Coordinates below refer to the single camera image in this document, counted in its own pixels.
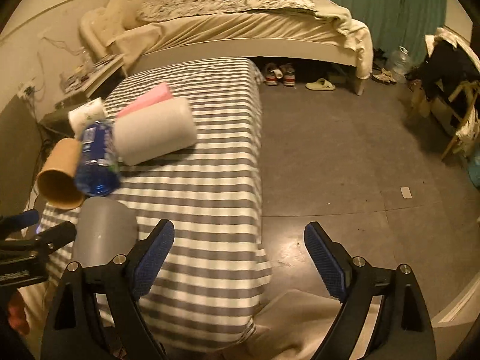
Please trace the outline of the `person's left hand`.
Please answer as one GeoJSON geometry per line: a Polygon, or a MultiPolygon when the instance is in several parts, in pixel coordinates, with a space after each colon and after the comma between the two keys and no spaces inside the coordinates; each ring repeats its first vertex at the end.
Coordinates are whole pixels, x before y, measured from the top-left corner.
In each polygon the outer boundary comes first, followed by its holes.
{"type": "Polygon", "coordinates": [[[30,332],[29,323],[25,314],[24,298],[18,290],[14,291],[7,303],[7,318],[10,327],[22,336],[30,332]]]}

